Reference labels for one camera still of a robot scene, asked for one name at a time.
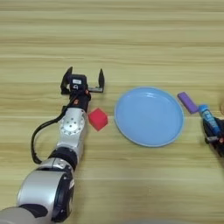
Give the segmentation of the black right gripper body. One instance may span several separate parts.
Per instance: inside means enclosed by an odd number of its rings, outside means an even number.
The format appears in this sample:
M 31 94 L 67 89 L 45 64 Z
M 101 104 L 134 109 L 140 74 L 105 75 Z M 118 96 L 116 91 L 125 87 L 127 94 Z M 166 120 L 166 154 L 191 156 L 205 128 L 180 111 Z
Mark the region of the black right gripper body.
M 210 136 L 207 140 L 214 147 L 219 156 L 224 158 L 224 137 Z

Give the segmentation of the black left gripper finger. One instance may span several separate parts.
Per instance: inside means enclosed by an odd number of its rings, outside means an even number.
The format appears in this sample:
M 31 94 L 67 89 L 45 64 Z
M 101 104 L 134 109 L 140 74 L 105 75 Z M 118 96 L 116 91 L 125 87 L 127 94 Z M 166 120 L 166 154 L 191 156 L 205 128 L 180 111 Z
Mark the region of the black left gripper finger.
M 60 84 L 61 93 L 63 95 L 69 95 L 71 93 L 71 91 L 70 91 L 70 81 L 72 79 L 72 75 L 73 75 L 73 68 L 70 66 L 66 70 L 66 73 L 64 74 L 64 76 L 62 78 L 62 82 Z
M 99 88 L 104 88 L 105 79 L 104 79 L 104 73 L 102 69 L 100 69 L 100 72 L 99 72 L 98 84 L 99 84 Z

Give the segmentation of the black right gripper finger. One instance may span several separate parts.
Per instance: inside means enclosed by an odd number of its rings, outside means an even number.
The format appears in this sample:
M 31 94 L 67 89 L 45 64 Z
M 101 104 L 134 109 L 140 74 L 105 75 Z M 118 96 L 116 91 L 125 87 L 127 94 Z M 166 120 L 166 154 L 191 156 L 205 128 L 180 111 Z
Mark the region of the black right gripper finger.
M 206 120 L 203 120 L 203 128 L 205 132 L 205 142 L 207 144 L 217 143 L 219 132 Z
M 218 119 L 218 124 L 220 128 L 219 137 L 224 137 L 224 120 Z

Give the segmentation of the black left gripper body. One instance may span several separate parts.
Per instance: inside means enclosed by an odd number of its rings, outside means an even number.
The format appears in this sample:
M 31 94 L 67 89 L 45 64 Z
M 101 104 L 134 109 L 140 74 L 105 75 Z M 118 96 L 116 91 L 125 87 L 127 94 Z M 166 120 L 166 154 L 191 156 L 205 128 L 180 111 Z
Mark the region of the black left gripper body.
M 69 96 L 69 103 L 62 108 L 62 111 L 65 112 L 70 108 L 77 108 L 87 112 L 88 104 L 91 101 L 91 94 L 102 92 L 103 92 L 102 87 L 89 87 L 87 89 L 72 89 L 72 90 L 63 87 L 61 89 L 61 93 L 63 95 Z

